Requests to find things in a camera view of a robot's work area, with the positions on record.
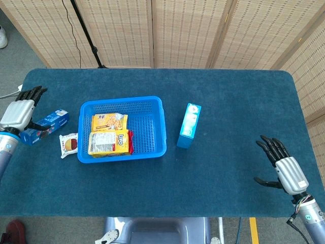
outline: red shoe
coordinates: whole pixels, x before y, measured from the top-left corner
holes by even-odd
[[[6,228],[6,232],[2,234],[0,244],[26,244],[25,226],[19,220],[11,221]]]

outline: small box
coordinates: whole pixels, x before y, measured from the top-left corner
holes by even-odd
[[[36,123],[41,126],[51,126],[45,131],[38,131],[33,129],[27,129],[20,132],[21,142],[27,145],[33,145],[37,141],[56,131],[69,121],[69,114],[63,109],[58,109],[44,119],[37,121]]]
[[[192,103],[187,104],[182,128],[177,141],[178,147],[189,148],[191,145],[198,125],[200,112],[201,106]]]

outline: yellow tape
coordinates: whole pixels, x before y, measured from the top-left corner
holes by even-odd
[[[252,235],[252,244],[258,244],[258,233],[256,218],[249,218],[250,233]]]

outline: yellow snack package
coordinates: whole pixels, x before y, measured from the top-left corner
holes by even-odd
[[[88,154],[94,158],[131,155],[134,151],[132,137],[130,130],[91,132]]]
[[[126,130],[127,115],[120,113],[95,114],[91,120],[91,131]]]

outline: black stand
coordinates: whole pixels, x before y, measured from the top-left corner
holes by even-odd
[[[95,59],[97,61],[98,68],[106,68],[104,65],[102,65],[101,60],[97,55],[98,49],[92,43],[92,40],[90,38],[90,35],[89,35],[88,30],[87,30],[86,25],[85,25],[85,22],[82,19],[82,16],[81,16],[81,14],[79,12],[79,9],[78,9],[78,6],[77,6],[75,0],[70,0],[70,1],[71,1],[71,4],[72,4],[75,12],[76,12],[76,15],[77,15],[78,19],[79,19],[81,27],[82,27],[83,31],[85,32],[86,38],[87,38],[87,40],[88,40],[88,42],[90,44],[90,47],[91,47],[91,51],[92,51],[92,53],[93,53],[93,55],[94,55],[94,57],[95,57]]]

